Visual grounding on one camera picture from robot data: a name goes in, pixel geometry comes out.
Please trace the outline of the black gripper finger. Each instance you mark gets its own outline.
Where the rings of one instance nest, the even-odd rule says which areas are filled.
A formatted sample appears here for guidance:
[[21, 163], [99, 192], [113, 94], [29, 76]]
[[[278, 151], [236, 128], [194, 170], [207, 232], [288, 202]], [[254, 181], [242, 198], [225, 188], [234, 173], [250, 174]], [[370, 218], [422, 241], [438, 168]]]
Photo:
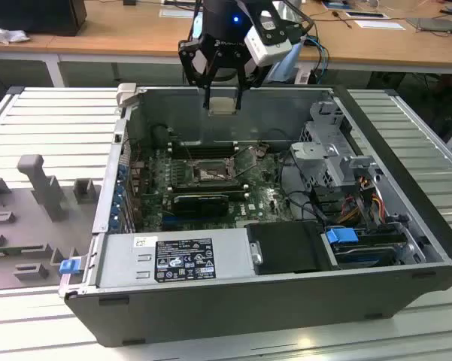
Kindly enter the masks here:
[[265, 67], [258, 66], [253, 58], [240, 58], [236, 61], [237, 91], [235, 109], [241, 109], [241, 101], [246, 90], [260, 87], [265, 79]]
[[[193, 60], [200, 54], [205, 57], [205, 67], [202, 71], [198, 71], [193, 64]], [[202, 88], [205, 91], [203, 108], [208, 110], [210, 107], [211, 84], [216, 75], [216, 64], [214, 63], [216, 50], [211, 38], [179, 41], [178, 55], [189, 85]]]

